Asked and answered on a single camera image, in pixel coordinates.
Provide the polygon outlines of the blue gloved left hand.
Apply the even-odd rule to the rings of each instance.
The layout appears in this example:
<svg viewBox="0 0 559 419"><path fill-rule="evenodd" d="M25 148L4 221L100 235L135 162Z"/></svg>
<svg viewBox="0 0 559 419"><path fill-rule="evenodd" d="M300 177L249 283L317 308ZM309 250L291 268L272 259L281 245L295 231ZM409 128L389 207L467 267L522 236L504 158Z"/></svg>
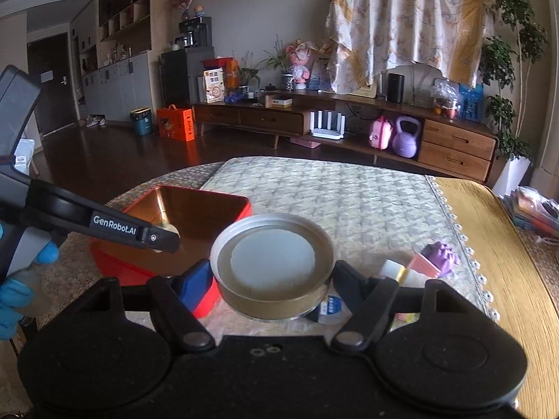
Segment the blue gloved left hand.
<svg viewBox="0 0 559 419"><path fill-rule="evenodd" d="M31 248L21 249L24 259L30 260L36 255L35 264L48 265L59 257L59 249L54 241L45 239L45 232L34 228L31 232ZM6 223L1 226L1 340L9 340L16 332L17 324L24 318L21 311L29 307L35 297L35 290L24 278L8 275L13 256L25 236L25 228L20 225Z"/></svg>

